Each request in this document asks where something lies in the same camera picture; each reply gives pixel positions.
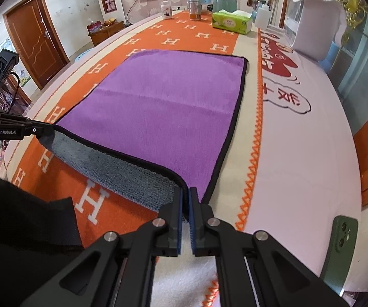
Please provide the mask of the purple grey microfibre towel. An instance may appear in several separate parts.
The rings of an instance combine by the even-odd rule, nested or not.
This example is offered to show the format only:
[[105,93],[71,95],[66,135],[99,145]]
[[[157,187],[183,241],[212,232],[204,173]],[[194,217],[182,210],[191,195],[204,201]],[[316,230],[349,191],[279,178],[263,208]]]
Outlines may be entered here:
[[175,188],[214,192],[235,132],[248,60],[190,51],[133,54],[40,143],[91,181],[157,211]]

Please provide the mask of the orange H pattern blanket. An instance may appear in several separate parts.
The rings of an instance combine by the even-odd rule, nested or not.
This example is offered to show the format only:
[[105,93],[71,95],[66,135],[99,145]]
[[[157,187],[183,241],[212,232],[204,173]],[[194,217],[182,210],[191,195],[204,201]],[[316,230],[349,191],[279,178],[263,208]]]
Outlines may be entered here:
[[170,170],[244,230],[262,134],[258,33],[185,13],[142,21],[92,50],[29,111],[67,132],[59,149],[12,141],[0,173],[43,200],[72,198],[84,246],[110,229],[131,232],[165,203],[154,181],[107,150]]

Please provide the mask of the brown wooden door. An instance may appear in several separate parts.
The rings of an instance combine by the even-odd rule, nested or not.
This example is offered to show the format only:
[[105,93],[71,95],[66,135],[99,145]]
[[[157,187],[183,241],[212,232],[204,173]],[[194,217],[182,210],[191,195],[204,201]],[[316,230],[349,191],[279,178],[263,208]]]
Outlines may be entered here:
[[67,57],[45,0],[22,0],[3,14],[14,48],[41,90],[67,65]]

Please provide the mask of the green phone case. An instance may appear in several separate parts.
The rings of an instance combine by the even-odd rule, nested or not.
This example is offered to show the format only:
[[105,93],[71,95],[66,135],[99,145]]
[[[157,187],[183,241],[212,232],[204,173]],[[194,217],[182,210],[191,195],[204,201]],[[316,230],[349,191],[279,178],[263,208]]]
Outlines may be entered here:
[[358,234],[358,220],[337,215],[333,220],[330,243],[320,278],[335,293],[342,296]]

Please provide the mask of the white printed table cloth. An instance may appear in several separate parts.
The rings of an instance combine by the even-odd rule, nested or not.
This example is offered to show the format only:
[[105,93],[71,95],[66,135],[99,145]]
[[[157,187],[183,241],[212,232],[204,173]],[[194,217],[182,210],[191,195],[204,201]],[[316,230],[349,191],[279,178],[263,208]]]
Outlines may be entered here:
[[257,30],[245,92],[257,92],[253,128],[241,109],[211,205],[236,229],[265,230],[320,276],[333,220],[360,220],[352,132],[325,71],[283,31]]

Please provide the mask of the wooden side cabinet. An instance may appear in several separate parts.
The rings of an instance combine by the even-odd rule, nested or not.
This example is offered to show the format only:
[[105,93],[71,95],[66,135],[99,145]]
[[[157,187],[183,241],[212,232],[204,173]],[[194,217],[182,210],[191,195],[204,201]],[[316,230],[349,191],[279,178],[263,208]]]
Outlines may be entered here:
[[122,21],[116,21],[115,23],[105,26],[100,30],[93,32],[89,35],[93,46],[96,47],[103,41],[107,40],[109,37],[115,35],[117,32],[120,32],[125,28],[125,24]]

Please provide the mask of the white medicine bottle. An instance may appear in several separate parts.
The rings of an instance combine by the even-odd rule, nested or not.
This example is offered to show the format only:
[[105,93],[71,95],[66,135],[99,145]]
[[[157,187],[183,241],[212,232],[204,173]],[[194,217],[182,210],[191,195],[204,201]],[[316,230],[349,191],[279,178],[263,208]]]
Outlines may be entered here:
[[160,6],[160,10],[163,19],[171,19],[173,17],[172,6],[169,1],[163,1]]

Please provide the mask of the glass jar with amber liquid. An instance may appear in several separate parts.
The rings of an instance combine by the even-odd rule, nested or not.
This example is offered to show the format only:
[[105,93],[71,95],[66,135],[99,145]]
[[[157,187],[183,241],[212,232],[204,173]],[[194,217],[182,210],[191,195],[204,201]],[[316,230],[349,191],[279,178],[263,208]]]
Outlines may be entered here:
[[188,0],[188,12],[191,20],[201,20],[202,7],[200,0]]

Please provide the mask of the teal chair back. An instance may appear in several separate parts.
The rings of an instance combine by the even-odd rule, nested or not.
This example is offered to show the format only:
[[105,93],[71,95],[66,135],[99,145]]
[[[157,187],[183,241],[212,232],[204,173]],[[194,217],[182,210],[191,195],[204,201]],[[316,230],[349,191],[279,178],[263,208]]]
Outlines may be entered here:
[[225,10],[229,13],[237,10],[237,0],[214,0],[212,11],[217,13],[221,10]]

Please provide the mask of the green tissue box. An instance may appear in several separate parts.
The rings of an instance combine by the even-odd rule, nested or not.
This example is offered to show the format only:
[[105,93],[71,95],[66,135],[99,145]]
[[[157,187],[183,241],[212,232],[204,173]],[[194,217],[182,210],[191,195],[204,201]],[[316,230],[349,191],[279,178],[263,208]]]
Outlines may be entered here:
[[221,30],[246,35],[252,28],[252,14],[243,10],[228,12],[224,9],[212,14],[212,26]]

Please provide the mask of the white mug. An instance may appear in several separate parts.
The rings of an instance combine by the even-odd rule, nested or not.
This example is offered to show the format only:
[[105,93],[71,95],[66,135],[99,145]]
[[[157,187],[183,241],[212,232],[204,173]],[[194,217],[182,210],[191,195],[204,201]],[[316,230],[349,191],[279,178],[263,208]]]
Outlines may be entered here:
[[262,5],[257,9],[257,15],[255,18],[255,26],[261,30],[268,28],[271,19],[271,10],[268,5]]

